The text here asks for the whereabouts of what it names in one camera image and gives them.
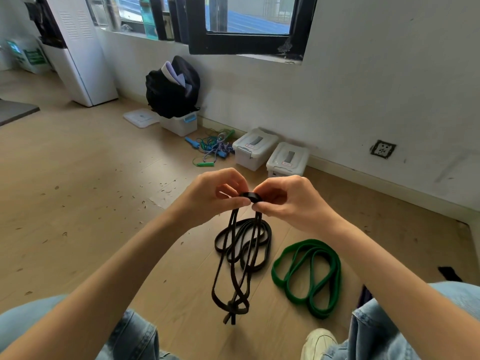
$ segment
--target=white sneaker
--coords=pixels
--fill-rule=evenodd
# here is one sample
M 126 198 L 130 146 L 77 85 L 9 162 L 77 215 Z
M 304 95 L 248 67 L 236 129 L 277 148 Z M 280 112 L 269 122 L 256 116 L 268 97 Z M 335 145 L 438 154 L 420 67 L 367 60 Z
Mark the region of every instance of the white sneaker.
M 309 333 L 301 350 L 300 360 L 320 360 L 327 349 L 338 342 L 333 333 L 325 328 L 317 328 Z

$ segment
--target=vent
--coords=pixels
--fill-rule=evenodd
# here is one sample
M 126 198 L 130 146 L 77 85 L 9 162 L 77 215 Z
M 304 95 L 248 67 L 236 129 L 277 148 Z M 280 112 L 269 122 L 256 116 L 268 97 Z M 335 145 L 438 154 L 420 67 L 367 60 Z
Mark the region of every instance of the vent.
M 80 31 L 81 34 L 85 39 L 92 39 L 93 34 L 92 34 L 92 28 L 90 27 L 89 24 L 89 19 L 87 18 L 87 15 L 83 11 L 78 11 L 78 25 L 80 26 Z
M 70 40 L 78 40 L 77 28 L 69 12 L 60 11 L 60 18 Z

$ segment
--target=window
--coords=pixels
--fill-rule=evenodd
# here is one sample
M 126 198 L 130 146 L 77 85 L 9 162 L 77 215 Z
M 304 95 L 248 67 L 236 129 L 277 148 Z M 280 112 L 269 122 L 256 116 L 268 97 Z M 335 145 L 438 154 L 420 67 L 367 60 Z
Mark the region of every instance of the window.
M 190 54 L 262 54 L 302 60 L 316 1 L 87 0 L 87 3 L 98 25 L 108 25 L 112 31 L 140 32 L 150 39 L 188 44 Z

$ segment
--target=baseboard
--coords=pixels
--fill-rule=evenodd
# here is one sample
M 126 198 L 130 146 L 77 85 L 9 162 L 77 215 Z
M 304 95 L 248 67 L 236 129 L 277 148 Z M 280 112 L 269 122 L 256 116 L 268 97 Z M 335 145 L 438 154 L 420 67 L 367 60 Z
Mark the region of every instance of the baseboard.
M 147 98 L 144 95 L 122 89 L 118 90 L 118 94 L 131 100 L 147 104 Z M 198 122 L 205 128 L 217 131 L 234 129 L 234 136 L 237 138 L 246 133 L 245 131 L 210 120 L 206 117 L 199 116 Z M 431 196 L 427 193 L 400 186 L 373 175 L 359 172 L 347 166 L 330 162 L 318 156 L 311 155 L 308 166 L 468 224 L 470 226 L 473 243 L 475 244 L 477 258 L 480 261 L 480 212 Z

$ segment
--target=blue corrugated metal roof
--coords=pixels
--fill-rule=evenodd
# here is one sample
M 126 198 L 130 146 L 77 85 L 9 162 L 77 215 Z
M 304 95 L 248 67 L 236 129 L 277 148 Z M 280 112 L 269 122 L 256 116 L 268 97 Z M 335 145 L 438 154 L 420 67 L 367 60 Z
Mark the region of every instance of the blue corrugated metal roof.
M 119 0 L 124 9 L 140 15 L 140 3 L 138 0 Z M 261 17 L 243 15 L 235 11 L 228 11 L 228 23 L 226 29 L 229 33 L 240 34 L 288 34 L 290 24 L 268 21 Z M 205 6 L 205 20 L 207 30 L 210 29 L 210 10 Z

